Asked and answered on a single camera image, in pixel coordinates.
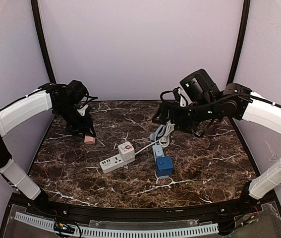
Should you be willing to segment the light blue USB charger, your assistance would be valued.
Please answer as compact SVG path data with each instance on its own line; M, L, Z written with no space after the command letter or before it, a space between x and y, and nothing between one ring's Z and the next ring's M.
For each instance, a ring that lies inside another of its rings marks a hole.
M159 158L159 157L164 157L164 152L163 151L157 151L156 152L156 158Z

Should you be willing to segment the blue cube socket adapter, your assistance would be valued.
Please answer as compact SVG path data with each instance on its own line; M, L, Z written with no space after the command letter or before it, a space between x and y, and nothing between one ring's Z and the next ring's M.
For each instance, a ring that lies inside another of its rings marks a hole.
M156 173L158 177L170 176L172 171L173 163L171 157L158 157L156 159Z

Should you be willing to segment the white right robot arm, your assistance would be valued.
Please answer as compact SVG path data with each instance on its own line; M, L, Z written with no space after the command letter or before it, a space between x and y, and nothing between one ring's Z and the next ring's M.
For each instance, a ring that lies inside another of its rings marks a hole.
M197 129L204 121L231 117L268 128L281 135L281 105L270 101L250 88L237 83L219 90L204 69L199 69L180 81L180 87L171 90L174 100L165 100L152 122L173 124L175 130L198 136ZM281 184L281 157L262 175L248 182L244 197L251 200L263 198Z

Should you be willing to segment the pink USB charger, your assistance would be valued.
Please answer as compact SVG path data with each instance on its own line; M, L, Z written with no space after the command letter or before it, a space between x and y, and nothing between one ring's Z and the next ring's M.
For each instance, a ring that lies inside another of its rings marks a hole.
M84 143L85 144L95 144L96 138L89 136L89 135L85 135L84 137Z

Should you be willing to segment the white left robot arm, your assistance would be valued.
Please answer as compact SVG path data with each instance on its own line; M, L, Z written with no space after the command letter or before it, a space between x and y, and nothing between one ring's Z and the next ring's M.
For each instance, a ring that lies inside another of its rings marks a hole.
M95 138L89 103L96 99L82 82L73 80L69 84L46 83L1 108L0 175L28 199L37 203L47 200L46 192L13 160L3 138L30 118L47 111L61 116L70 134Z

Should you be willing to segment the white cube socket adapter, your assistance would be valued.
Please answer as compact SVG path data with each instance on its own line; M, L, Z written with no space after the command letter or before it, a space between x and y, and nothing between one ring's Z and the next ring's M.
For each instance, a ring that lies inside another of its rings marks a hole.
M123 161L135 159L135 149L129 141L120 144L118 146L118 152Z

